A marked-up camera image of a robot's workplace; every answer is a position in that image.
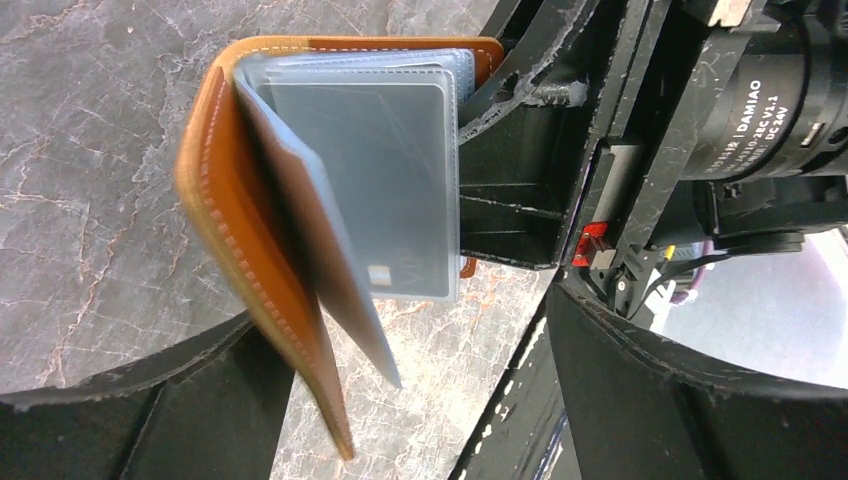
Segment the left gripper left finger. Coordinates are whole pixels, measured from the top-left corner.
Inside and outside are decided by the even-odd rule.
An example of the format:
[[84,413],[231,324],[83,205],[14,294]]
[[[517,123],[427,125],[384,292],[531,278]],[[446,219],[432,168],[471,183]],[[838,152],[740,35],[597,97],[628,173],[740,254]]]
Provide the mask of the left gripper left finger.
[[5,479],[266,479],[293,370],[240,314],[67,388],[1,398]]

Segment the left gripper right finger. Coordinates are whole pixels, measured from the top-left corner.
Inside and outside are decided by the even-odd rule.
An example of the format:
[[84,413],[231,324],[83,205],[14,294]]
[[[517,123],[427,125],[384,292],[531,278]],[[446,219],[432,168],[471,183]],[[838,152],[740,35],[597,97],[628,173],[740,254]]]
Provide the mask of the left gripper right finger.
[[455,479],[843,479],[847,393],[702,354],[549,287]]

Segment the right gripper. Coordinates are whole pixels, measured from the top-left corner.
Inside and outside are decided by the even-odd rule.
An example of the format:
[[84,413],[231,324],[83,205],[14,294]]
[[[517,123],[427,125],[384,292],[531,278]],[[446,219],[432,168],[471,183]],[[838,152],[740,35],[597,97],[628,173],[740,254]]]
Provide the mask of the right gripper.
[[[460,108],[461,252],[553,267],[559,185],[603,58],[600,1],[500,1],[504,59]],[[708,264],[802,249],[847,221],[847,5],[650,1],[600,115],[569,269],[633,318]]]

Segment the brown leather card holder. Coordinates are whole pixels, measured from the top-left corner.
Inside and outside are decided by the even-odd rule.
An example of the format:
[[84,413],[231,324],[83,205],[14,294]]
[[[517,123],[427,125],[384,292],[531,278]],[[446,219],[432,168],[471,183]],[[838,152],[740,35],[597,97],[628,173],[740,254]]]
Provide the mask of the brown leather card holder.
[[200,84],[178,195],[344,459],[355,447],[326,323],[399,385],[375,299],[454,301],[473,276],[459,109],[503,57],[491,37],[255,36]]

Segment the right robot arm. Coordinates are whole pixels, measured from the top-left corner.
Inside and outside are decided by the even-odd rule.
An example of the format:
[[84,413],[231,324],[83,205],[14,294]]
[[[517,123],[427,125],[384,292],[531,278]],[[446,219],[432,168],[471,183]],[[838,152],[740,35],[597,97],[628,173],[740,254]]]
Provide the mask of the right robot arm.
[[461,248],[633,318],[847,221],[843,1],[501,1],[460,113]]

